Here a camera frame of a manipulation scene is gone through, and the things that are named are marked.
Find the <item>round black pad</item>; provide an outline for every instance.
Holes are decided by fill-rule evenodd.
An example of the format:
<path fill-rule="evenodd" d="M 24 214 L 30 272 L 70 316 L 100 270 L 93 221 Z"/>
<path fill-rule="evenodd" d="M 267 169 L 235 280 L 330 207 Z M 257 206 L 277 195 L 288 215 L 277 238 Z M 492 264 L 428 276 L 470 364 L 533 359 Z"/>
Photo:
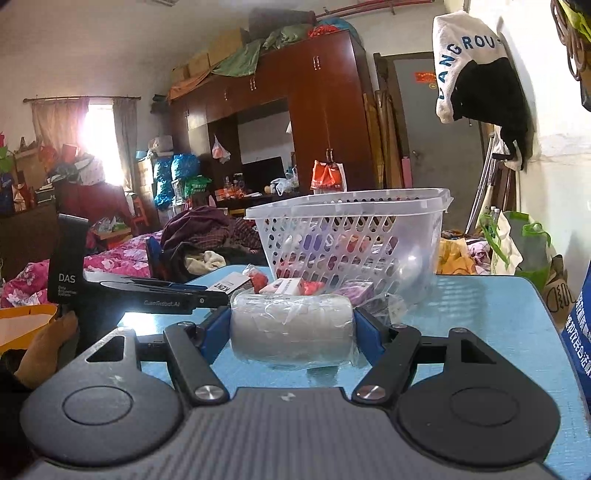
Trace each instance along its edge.
<path fill-rule="evenodd" d="M 558 409 L 518 372 L 478 365 L 413 385 L 396 422 L 419 450 L 458 465 L 503 469 L 543 458 L 558 432 Z"/>
<path fill-rule="evenodd" d="M 127 392 L 114 387 L 87 387 L 64 402 L 66 416 L 82 425 L 106 425 L 125 417 L 133 401 Z"/>
<path fill-rule="evenodd" d="M 65 368 L 31 394 L 21 425 L 36 451 L 65 465 L 112 466 L 138 459 L 172 436 L 183 418 L 174 390 L 113 365 L 86 364 L 79 375 Z"/>

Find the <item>blue plastic bag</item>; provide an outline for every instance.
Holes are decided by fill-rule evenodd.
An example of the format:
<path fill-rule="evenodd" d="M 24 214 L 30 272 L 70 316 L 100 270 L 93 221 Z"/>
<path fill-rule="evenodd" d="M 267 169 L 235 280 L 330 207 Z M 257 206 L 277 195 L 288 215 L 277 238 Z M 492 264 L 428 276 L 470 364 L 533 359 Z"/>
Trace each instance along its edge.
<path fill-rule="evenodd" d="M 12 197 L 12 175 L 0 174 L 0 214 L 11 215 L 14 213 L 14 199 Z"/>
<path fill-rule="evenodd" d="M 574 370 L 579 377 L 579 383 L 587 408 L 591 412 L 591 265 L 587 271 L 587 278 L 583 283 L 581 295 L 574 304 L 569 318 L 562 331 L 562 340 L 566 351 L 572 359 Z"/>
<path fill-rule="evenodd" d="M 156 163 L 154 164 L 154 180 L 173 181 L 173 173 L 171 171 L 172 163 L 172 157 L 162 157 L 156 160 Z"/>
<path fill-rule="evenodd" d="M 199 175 L 199 159 L 190 153 L 175 155 L 171 166 L 173 180 L 184 180 Z"/>
<path fill-rule="evenodd" d="M 166 210 L 173 204 L 174 189 L 172 180 L 161 180 L 156 185 L 154 204 L 158 210 Z"/>

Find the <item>blue table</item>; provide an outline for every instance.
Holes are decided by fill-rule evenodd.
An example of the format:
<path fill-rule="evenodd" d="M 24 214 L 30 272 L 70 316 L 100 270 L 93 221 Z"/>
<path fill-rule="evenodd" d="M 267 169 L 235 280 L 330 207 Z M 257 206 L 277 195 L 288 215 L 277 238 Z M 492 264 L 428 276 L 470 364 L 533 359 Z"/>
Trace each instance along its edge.
<path fill-rule="evenodd" d="M 191 282 L 212 285 L 243 267 L 221 268 Z M 209 310 L 197 309 L 191 316 L 127 313 L 120 326 L 137 335 L 161 333 L 172 323 L 200 323 Z M 546 464 L 568 480 L 584 480 L 591 473 L 591 437 L 579 385 L 559 335 L 534 287 L 518 277 L 437 277 L 427 299 L 412 309 L 404 322 L 423 335 L 447 336 L 452 327 L 465 327 L 485 340 L 507 360 L 526 373 L 556 401 L 560 409 L 560 431 Z M 248 387 L 332 387 L 350 395 L 369 366 L 283 371 L 236 359 L 228 346 L 213 370 L 230 394 Z M 146 362 L 144 372 L 170 382 L 164 364 Z M 423 365 L 415 381 L 441 371 L 440 365 Z"/>

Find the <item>label tag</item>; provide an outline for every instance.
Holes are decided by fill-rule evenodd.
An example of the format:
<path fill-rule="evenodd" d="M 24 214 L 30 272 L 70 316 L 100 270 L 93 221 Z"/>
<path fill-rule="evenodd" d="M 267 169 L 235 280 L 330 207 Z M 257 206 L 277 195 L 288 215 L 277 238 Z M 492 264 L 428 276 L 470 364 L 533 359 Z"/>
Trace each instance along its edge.
<path fill-rule="evenodd" d="M 223 277 L 220 281 L 215 282 L 211 287 L 208 288 L 208 290 L 222 291 L 230 295 L 230 293 L 244 286 L 246 283 L 250 282 L 250 280 L 251 278 L 247 277 L 246 275 L 242 275 L 238 272 L 232 272 Z"/>

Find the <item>plastic wrap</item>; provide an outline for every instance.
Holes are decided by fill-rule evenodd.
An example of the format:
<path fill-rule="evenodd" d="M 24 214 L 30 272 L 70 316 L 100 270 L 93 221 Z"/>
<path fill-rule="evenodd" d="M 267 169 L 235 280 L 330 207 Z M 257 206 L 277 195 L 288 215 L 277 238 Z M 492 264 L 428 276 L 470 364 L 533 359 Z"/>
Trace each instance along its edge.
<path fill-rule="evenodd" d="M 184 180 L 199 175 L 199 159 L 190 153 L 175 155 L 171 165 L 173 180 Z"/>
<path fill-rule="evenodd" d="M 172 157 L 162 157 L 154 163 L 154 180 L 156 181 L 173 181 L 173 173 L 171 171 Z"/>
<path fill-rule="evenodd" d="M 256 295 L 232 298 L 237 358 L 300 370 L 356 362 L 353 307 L 346 297 Z"/>

